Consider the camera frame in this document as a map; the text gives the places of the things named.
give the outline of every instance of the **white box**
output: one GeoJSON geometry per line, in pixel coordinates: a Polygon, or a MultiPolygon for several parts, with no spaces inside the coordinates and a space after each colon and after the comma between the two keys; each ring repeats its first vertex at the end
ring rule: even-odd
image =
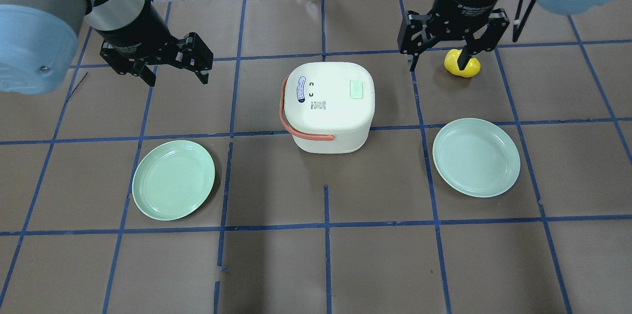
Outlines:
{"type": "Polygon", "coordinates": [[[354,152],[365,143],[374,113],[373,79],[357,64],[311,62],[283,81],[278,116],[307,152],[354,152]]]}

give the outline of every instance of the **plate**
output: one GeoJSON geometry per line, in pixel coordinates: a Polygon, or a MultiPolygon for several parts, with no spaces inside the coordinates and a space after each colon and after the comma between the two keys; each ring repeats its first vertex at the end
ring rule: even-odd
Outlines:
{"type": "Polygon", "coordinates": [[[441,128],[433,145],[436,170],[455,190],[473,197],[505,193],[520,173],[515,143],[501,128],[476,119],[441,128]]]}
{"type": "Polygon", "coordinates": [[[143,214],[175,220],[201,206],[214,181],[215,164],[206,149],[192,141],[169,141],[140,161],[131,193],[143,214]]]}

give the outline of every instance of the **white lid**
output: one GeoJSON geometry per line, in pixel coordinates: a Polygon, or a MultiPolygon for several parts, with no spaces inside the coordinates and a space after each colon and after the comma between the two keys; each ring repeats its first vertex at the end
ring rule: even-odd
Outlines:
{"type": "Polygon", "coordinates": [[[354,132],[373,119],[375,87],[360,65],[311,62],[287,78],[284,104],[287,122],[301,132],[354,132]]]}

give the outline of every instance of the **container handle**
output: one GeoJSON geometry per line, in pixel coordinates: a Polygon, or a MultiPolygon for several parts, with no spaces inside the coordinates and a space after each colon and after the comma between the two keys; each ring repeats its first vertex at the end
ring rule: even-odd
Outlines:
{"type": "Polygon", "coordinates": [[[293,136],[296,136],[296,138],[301,138],[301,139],[310,140],[310,141],[333,141],[334,140],[333,135],[306,134],[304,132],[300,132],[294,129],[291,125],[289,125],[285,121],[285,118],[283,118],[283,107],[284,107],[284,102],[285,102],[285,86],[287,85],[288,78],[289,76],[287,76],[285,80],[283,80],[283,85],[280,88],[280,102],[278,103],[278,118],[280,119],[280,123],[283,124],[283,127],[287,130],[287,132],[289,132],[293,136]]]}

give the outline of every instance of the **yellow toy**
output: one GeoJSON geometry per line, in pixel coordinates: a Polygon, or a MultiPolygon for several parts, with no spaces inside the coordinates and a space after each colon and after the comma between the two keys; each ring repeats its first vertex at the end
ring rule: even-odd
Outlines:
{"type": "Polygon", "coordinates": [[[480,72],[480,62],[478,58],[470,58],[465,69],[461,71],[459,69],[456,61],[459,59],[459,55],[461,54],[460,49],[451,49],[445,55],[445,60],[443,61],[443,66],[447,69],[451,74],[455,76],[461,76],[463,78],[471,78],[476,76],[480,72]]]}

